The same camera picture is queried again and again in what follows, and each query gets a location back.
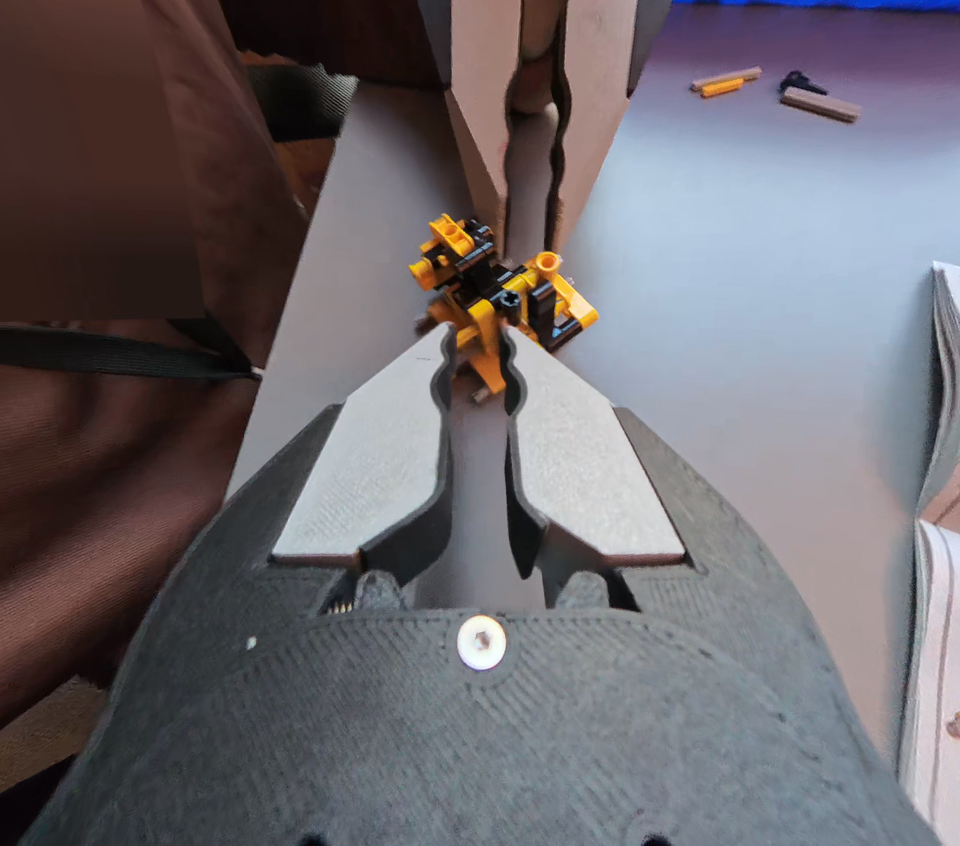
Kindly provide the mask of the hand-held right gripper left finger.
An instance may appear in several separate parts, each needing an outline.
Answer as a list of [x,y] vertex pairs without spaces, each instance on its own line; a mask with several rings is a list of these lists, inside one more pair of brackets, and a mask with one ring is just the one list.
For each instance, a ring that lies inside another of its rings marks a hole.
[[452,529],[455,330],[436,326],[346,398],[271,550],[406,586]]

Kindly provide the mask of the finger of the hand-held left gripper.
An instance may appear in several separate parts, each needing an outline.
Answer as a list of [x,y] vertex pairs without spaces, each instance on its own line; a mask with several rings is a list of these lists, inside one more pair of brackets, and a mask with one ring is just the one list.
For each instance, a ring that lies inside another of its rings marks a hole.
[[522,0],[451,0],[446,107],[475,216],[506,252],[508,92],[520,65]]
[[637,2],[567,0],[546,220],[549,250],[562,250],[573,233],[627,111]]

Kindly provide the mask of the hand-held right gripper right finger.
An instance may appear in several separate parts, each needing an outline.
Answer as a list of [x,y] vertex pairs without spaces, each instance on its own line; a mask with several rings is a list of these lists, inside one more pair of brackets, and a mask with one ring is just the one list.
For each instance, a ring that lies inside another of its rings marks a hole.
[[570,578],[676,566],[687,549],[615,406],[520,329],[501,331],[510,550],[546,600]]

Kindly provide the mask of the yellow and black lego model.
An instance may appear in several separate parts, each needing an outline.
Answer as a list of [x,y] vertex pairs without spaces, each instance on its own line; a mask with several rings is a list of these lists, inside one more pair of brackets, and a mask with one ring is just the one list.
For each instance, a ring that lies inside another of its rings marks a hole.
[[409,270],[435,295],[416,328],[449,323],[457,334],[458,371],[474,373],[472,396],[483,404],[506,387],[499,360],[500,329],[517,327],[553,355],[594,325],[598,312],[561,272],[562,257],[542,251],[511,265],[495,248],[494,232],[475,218],[443,214],[429,224],[431,237]]

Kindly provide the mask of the lego instruction booklet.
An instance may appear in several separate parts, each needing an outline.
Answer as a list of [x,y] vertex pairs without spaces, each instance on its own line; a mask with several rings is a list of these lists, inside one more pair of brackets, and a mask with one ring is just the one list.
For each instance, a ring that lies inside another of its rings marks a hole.
[[938,431],[914,527],[915,607],[898,779],[942,844],[959,843],[959,268],[935,263]]

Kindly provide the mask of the tan lego beam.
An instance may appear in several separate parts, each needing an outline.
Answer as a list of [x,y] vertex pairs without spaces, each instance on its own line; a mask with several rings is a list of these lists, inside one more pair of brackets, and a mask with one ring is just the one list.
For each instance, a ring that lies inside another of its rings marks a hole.
[[736,71],[717,73],[717,74],[701,77],[699,79],[692,81],[690,83],[689,89],[692,93],[699,95],[699,88],[702,87],[702,85],[715,80],[721,80],[721,79],[726,79],[729,77],[737,77],[737,76],[745,77],[747,79],[747,82],[746,82],[747,84],[759,79],[762,76],[762,72],[763,72],[762,67],[753,66],[750,68],[736,70]]
[[852,102],[799,87],[787,87],[779,100],[784,106],[847,124],[856,123],[862,112],[861,107]]

